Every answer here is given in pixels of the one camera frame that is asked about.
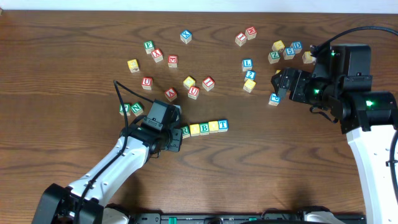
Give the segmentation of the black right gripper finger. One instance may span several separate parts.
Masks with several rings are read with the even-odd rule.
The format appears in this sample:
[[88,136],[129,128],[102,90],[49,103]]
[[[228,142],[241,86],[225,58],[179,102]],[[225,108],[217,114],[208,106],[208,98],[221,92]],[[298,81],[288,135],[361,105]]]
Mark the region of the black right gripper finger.
[[280,100],[283,100],[286,97],[288,91],[289,91],[289,85],[278,84],[275,93],[280,98]]
[[271,78],[271,84],[274,90],[290,90],[292,86],[292,68],[284,68],[279,73],[276,73]]

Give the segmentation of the green R block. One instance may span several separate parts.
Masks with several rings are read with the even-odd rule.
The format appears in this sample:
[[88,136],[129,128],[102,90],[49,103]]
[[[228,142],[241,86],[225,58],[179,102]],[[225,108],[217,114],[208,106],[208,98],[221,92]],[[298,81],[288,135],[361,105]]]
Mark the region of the green R block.
[[181,127],[181,130],[182,130],[182,138],[183,139],[189,138],[191,136],[190,128],[188,126]]

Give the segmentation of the yellow O block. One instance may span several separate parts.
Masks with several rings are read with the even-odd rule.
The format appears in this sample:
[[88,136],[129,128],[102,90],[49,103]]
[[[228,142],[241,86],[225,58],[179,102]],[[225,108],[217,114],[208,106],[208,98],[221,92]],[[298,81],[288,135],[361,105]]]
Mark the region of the yellow O block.
[[199,136],[200,135],[200,125],[199,124],[191,124],[190,128],[190,135],[191,136]]

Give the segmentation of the blue T block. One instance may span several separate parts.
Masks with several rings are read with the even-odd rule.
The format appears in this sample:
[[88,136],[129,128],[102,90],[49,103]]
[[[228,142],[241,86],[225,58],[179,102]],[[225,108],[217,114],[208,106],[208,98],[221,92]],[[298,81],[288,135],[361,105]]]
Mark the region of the blue T block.
[[227,132],[229,128],[228,125],[228,120],[227,119],[222,119],[222,120],[218,120],[218,132]]

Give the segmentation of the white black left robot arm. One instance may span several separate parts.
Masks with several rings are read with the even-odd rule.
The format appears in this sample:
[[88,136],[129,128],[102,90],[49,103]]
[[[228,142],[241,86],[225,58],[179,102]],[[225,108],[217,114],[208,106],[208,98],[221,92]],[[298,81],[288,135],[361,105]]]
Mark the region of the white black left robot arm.
[[67,187],[50,185],[42,194],[33,223],[130,223],[131,217],[108,202],[127,178],[153,154],[178,152],[182,142],[179,128],[150,129],[131,124],[123,129],[113,149],[83,177]]

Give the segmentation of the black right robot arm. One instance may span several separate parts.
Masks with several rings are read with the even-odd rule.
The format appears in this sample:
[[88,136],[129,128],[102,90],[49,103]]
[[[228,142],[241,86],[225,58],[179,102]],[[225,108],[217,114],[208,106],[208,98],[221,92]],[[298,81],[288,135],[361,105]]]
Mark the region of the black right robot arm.
[[353,152],[368,223],[397,223],[397,102],[388,91],[372,91],[363,71],[277,72],[276,96],[329,110]]

